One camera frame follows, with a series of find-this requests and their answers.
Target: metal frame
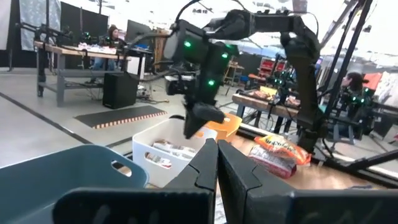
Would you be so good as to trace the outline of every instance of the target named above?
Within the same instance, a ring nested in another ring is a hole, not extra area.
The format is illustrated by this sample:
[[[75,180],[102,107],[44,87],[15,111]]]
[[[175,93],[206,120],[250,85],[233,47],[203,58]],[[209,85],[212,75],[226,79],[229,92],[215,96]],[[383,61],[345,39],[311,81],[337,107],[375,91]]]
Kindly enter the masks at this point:
[[[341,66],[341,70],[339,73],[339,77],[333,86],[333,91],[332,95],[333,98],[330,100],[328,107],[329,110],[331,110],[331,105],[333,104],[334,100],[337,97],[338,89],[341,85],[341,81],[343,77],[346,75],[346,69],[348,67],[349,61],[351,59],[351,56],[353,54],[355,45],[358,41],[359,35],[362,31],[362,27],[364,25],[366,16],[369,12],[370,5],[372,3],[372,0],[362,0],[358,2],[359,6],[356,6],[357,1],[352,0],[351,2],[348,3],[347,8],[344,10],[343,14],[340,16],[338,21],[334,22],[333,27],[330,28],[330,31],[328,32],[328,35],[324,38],[322,41],[323,45],[326,44],[326,42],[330,39],[331,35],[335,33],[337,30],[338,26],[341,25],[343,20],[346,18],[346,16],[349,14],[351,11],[351,14],[355,14],[358,12],[358,10],[362,9],[361,17],[359,18],[358,25],[355,28],[353,38],[351,39],[351,43],[348,47],[346,57],[343,61],[343,64]],[[347,25],[350,25],[352,23],[352,18],[351,16],[350,20]],[[342,39],[346,37],[346,31],[342,36]],[[242,113],[242,110],[245,106],[250,107],[250,105],[239,105],[238,113],[237,115]],[[246,124],[242,124],[241,127],[238,129],[237,134],[239,136],[242,136],[247,139],[253,140],[257,136],[266,136],[268,135],[266,132],[263,130],[254,128],[254,127],[249,127]],[[327,166],[332,169],[347,173],[349,175],[352,175],[354,177],[370,181],[372,183],[378,184],[378,185],[383,185],[388,188],[392,189],[398,189],[398,178],[397,177],[392,177],[387,174],[383,174],[381,172],[376,171],[372,166],[376,166],[378,164],[382,164],[388,161],[393,161],[395,159],[398,159],[398,149],[393,150],[391,152],[387,152],[384,154],[380,154],[377,156],[373,156],[370,158],[364,158],[364,159],[358,159],[356,161],[346,161],[344,159],[339,159],[337,158],[338,156],[335,155],[334,158],[327,156],[321,149],[315,149],[314,155],[312,157],[312,163],[318,164],[320,166]]]
[[[336,64],[337,64],[337,61],[338,61],[338,59],[340,57],[340,53],[341,53],[341,50],[343,48],[344,41],[346,39],[347,33],[351,29],[351,24],[353,23],[353,20],[355,18],[355,15],[359,11],[359,8],[360,8],[359,4],[354,4],[354,6],[352,4],[350,4],[350,5],[348,5],[346,7],[346,10],[347,9],[352,9],[352,10],[351,10],[351,12],[348,11],[348,13],[349,13],[348,21],[346,23],[346,27],[344,28],[344,32],[343,32],[343,35],[341,36],[340,42],[339,42],[339,44],[337,46],[336,54],[335,54],[335,57],[333,58],[333,61],[332,61],[331,65],[330,65],[329,72],[326,75],[326,80],[325,80],[325,82],[323,84],[323,89],[322,89],[323,91],[326,91],[326,89],[329,86],[331,77],[333,76],[333,73],[334,73],[334,70],[335,70],[335,67],[336,67]]]
[[[39,97],[43,97],[44,89],[53,91],[57,95],[57,106],[62,107],[65,101],[65,90],[102,88],[101,85],[67,83],[65,78],[103,78],[106,71],[65,70],[65,55],[63,54],[57,54],[57,83],[53,85],[46,83],[44,66],[42,65],[41,61],[43,58],[40,58],[40,52],[42,51],[44,51],[44,49],[37,51],[37,94]]]

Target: white plastic bin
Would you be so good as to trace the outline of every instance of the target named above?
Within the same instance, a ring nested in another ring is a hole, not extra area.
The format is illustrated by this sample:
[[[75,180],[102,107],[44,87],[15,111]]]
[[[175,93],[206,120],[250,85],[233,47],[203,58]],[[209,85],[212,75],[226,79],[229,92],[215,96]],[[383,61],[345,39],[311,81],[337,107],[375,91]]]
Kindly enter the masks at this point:
[[[184,122],[180,119],[167,119],[132,137],[132,159],[134,163],[149,173],[150,184],[157,187],[164,187],[190,162],[189,159],[181,159],[152,147],[155,141],[164,139],[175,145],[186,146],[199,151],[205,144],[206,139],[216,139],[217,137],[216,131],[203,127],[199,130],[197,136],[185,139],[183,135]],[[171,166],[166,168],[148,160],[146,158],[147,153],[170,160]]]

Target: orange bag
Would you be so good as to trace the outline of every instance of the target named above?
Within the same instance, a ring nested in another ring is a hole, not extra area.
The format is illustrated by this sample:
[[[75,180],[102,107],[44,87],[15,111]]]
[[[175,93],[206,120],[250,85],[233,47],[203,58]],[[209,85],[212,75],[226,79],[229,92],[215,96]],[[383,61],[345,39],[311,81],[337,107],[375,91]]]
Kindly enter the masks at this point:
[[[254,141],[273,155],[292,159],[297,165],[305,165],[311,162],[311,154],[283,136],[268,135],[263,138],[256,137]]]

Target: wooden table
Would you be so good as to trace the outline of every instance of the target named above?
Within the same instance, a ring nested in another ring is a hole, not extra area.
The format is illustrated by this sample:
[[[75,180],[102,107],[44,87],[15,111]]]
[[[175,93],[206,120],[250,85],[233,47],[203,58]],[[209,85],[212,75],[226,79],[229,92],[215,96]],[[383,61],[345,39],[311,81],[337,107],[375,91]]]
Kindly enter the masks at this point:
[[[66,55],[76,55],[76,56],[87,56],[87,57],[100,57],[106,59],[117,60],[118,56],[116,54],[104,54],[98,52],[85,52],[77,47],[64,46],[57,47],[55,45],[45,45],[45,51],[51,52],[57,55],[57,83],[48,84],[46,82],[46,76],[44,68],[46,66],[46,54],[43,52],[43,42],[34,42],[35,47],[39,50],[37,51],[37,96],[43,97],[44,89],[55,92],[57,95],[57,106],[61,107],[64,104],[65,90],[76,90],[76,89],[90,89],[90,88],[102,88],[101,85],[86,85],[84,83],[67,83],[65,78],[103,78],[105,72],[102,70],[93,71],[90,69],[81,70],[67,70],[65,69],[65,56]]]
[[[38,47],[40,49],[43,48],[43,42],[34,42],[35,47]],[[87,54],[85,51],[82,51],[82,49],[79,49],[78,47],[73,47],[73,46],[63,46],[63,47],[57,47],[55,45],[46,45],[45,50],[48,52],[52,52],[57,55],[77,55],[77,56],[88,56],[88,57],[100,57],[100,58],[108,58],[108,59],[118,59],[120,56],[117,56],[116,54],[108,54],[108,53],[99,53],[99,52],[90,52],[87,51]]]
[[[292,120],[292,118],[296,117],[297,113],[299,112],[296,109],[288,108],[288,107],[282,106],[282,105],[273,106],[272,110],[270,111],[271,105],[268,104],[268,102],[262,101],[262,100],[257,100],[257,99],[254,99],[254,98],[251,98],[248,96],[243,96],[240,94],[234,94],[232,96],[232,101],[238,105],[238,110],[236,112],[236,116],[239,116],[241,118],[243,118],[243,116],[244,116],[244,110],[246,107],[258,110],[256,121],[254,122],[254,125],[257,128],[259,125],[259,120],[261,118],[262,112],[272,113],[272,114],[279,116],[281,119],[278,118],[278,120],[275,124],[275,129],[274,129],[274,132],[277,134],[279,133],[280,127],[282,126],[282,122],[284,120],[283,118],[288,119],[287,124],[285,125],[285,128],[284,128],[284,132],[288,132],[289,128],[290,128],[290,123],[291,123],[290,120]]]
[[[248,155],[251,148],[256,143],[239,136],[235,136],[232,145],[241,151],[244,155]],[[121,172],[129,175],[130,170],[121,168]],[[354,185],[373,185],[376,188],[384,189],[384,187],[369,183],[365,180],[352,177],[348,174],[333,170],[329,167],[317,166],[298,166],[296,173],[289,179],[283,180],[296,189],[320,190],[320,189],[347,189]]]

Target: snack package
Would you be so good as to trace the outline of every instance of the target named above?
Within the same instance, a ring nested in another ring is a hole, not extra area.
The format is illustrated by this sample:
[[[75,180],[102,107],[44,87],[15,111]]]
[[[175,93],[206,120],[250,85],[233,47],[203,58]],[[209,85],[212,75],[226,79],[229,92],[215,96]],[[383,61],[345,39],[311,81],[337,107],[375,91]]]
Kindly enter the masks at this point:
[[[151,153],[147,153],[146,158],[164,168],[170,168],[172,166],[170,160],[161,158],[160,156],[152,155]]]
[[[271,154],[285,159],[292,159],[297,165],[309,164],[311,161],[311,154],[283,136],[268,135],[263,138],[256,137],[254,141]]]
[[[225,224],[225,211],[221,195],[216,195],[216,208],[214,209],[214,224]]]
[[[293,160],[275,156],[260,145],[254,146],[248,157],[263,165],[271,174],[283,179],[293,176],[297,170],[296,163]]]
[[[153,143],[152,147],[170,153],[173,156],[177,156],[181,159],[193,159],[196,151],[190,147],[176,146],[166,140],[158,140]]]

